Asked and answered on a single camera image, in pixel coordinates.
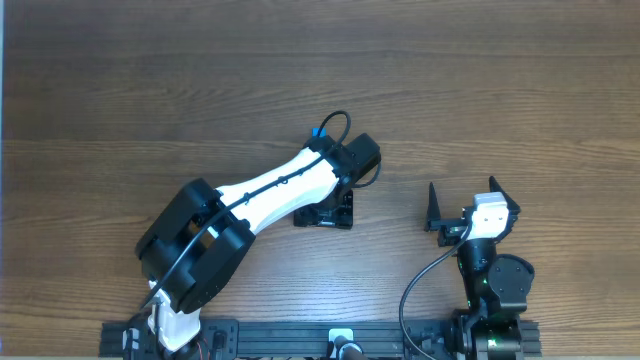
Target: wood grain surface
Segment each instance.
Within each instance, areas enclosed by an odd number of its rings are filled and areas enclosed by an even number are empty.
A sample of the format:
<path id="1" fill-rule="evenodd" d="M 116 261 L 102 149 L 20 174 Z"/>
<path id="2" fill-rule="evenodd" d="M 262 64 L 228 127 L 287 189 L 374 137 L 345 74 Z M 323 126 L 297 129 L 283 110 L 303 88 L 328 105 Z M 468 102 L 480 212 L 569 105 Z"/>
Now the wood grain surface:
<path id="1" fill-rule="evenodd" d="M 204 315 L 395 321 L 443 252 L 429 182 L 453 217 L 495 175 L 545 354 L 640 354 L 639 2 L 7 0 L 5 31 L 2 354 L 97 354 L 179 188 L 288 161 L 336 109 L 383 154 L 353 230 L 277 222 Z M 463 306 L 447 261 L 407 315 Z"/>

